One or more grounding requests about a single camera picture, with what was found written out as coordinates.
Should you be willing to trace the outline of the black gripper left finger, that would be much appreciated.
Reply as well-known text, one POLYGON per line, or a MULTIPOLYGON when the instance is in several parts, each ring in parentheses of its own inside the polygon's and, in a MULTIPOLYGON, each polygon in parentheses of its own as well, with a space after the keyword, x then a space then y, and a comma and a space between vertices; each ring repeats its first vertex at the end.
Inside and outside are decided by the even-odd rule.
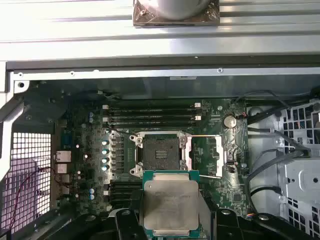
POLYGON ((144 240, 146 233, 138 220, 144 191, 131 195, 129 208, 116 209, 107 218, 84 214, 62 228, 63 240, 144 240))

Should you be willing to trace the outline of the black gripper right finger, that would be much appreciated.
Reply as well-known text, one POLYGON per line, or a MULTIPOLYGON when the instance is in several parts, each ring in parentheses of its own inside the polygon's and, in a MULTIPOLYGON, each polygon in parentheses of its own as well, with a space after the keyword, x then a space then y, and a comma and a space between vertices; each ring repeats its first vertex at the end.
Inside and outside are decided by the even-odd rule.
POLYGON ((208 240, 311 240, 288 221, 269 213, 250 219, 219 208, 207 191, 199 192, 199 223, 208 240))

